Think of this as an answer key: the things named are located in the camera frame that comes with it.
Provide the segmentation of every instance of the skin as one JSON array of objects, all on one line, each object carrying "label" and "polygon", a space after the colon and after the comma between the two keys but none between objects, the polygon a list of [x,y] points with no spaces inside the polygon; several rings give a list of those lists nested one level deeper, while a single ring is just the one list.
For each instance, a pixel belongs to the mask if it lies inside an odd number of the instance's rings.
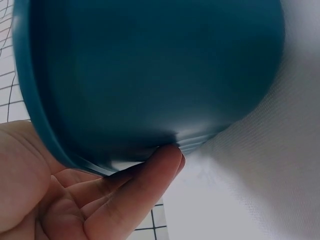
[{"label": "skin", "polygon": [[125,240],[185,165],[173,145],[101,178],[58,163],[32,124],[0,124],[0,240]]}]

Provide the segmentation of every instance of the fingertip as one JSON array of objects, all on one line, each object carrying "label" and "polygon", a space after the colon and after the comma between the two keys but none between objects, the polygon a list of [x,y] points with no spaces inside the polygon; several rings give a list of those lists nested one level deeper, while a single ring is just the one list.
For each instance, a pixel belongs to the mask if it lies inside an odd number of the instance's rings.
[{"label": "fingertip", "polygon": [[178,167],[178,170],[176,171],[175,176],[177,176],[177,175],[182,171],[182,169],[184,169],[185,165],[186,165],[186,158],[185,158],[185,156],[182,154],[181,162],[180,162],[180,165],[179,165],[179,167]]},{"label": "fingertip", "polygon": [[149,162],[158,161],[159,159],[170,159],[180,163],[182,159],[182,152],[176,145],[170,144],[159,147],[150,157]]}]

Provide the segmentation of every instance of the finger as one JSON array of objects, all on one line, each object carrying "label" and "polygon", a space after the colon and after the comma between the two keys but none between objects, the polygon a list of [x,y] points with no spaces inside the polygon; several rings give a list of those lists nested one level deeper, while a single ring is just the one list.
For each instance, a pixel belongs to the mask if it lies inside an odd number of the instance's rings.
[{"label": "finger", "polygon": [[142,167],[143,163],[132,166],[123,171],[118,171],[108,177],[101,177],[99,179],[72,185],[68,187],[67,190],[72,195],[78,207],[82,208],[84,205],[114,192],[136,175]]},{"label": "finger", "polygon": [[50,169],[52,175],[66,169],[47,150],[31,122],[12,121],[3,123],[0,124],[0,131],[16,139],[26,150],[41,159]]},{"label": "finger", "polygon": [[[182,156],[181,163],[176,171],[176,176],[181,172],[186,164],[186,159]],[[96,210],[98,210],[102,205],[108,202],[108,200],[112,197],[112,195],[107,195],[102,198],[99,198],[95,201],[88,203],[87,205],[83,206],[81,209],[83,216],[87,219],[89,218]]]},{"label": "finger", "polygon": [[27,121],[0,124],[0,160],[0,232],[4,232],[31,212],[45,195],[51,174],[64,167]]},{"label": "finger", "polygon": [[65,188],[78,183],[101,178],[101,176],[94,175],[91,173],[86,173],[86,172],[75,170],[75,169],[65,169],[63,171],[56,173],[54,176],[56,177],[56,179],[58,179],[60,184]]},{"label": "finger", "polygon": [[89,239],[126,239],[168,188],[182,162],[178,147],[160,148],[138,175],[84,222]]}]

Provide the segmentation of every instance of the white cloth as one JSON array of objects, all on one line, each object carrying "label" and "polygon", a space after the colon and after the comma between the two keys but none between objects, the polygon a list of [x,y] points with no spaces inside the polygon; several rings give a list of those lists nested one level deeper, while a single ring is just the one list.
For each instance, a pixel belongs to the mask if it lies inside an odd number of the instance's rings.
[{"label": "white cloth", "polygon": [[268,95],[187,158],[165,195],[170,240],[320,239],[320,0],[282,0]]}]

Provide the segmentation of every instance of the tile grout line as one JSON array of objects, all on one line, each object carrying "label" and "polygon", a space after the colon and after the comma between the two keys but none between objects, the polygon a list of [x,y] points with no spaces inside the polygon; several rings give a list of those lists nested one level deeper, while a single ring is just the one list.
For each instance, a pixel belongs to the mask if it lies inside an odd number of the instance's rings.
[{"label": "tile grout line", "polygon": [[154,240],[157,240],[157,233],[156,233],[156,225],[155,225],[155,218],[154,218],[154,210],[151,209],[151,217],[152,217],[152,225],[153,225],[153,233],[154,233]]}]

